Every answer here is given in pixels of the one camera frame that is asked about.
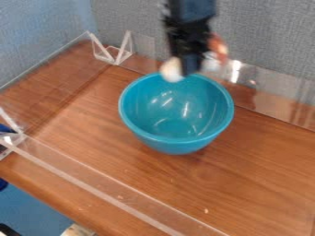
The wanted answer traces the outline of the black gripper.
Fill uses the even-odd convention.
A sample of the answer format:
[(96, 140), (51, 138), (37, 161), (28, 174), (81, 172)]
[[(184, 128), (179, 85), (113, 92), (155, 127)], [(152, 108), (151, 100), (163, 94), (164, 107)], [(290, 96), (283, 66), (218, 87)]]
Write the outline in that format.
[(200, 68), (199, 54), (208, 51), (216, 0), (161, 0), (160, 8), (170, 52), (182, 58), (187, 77)]

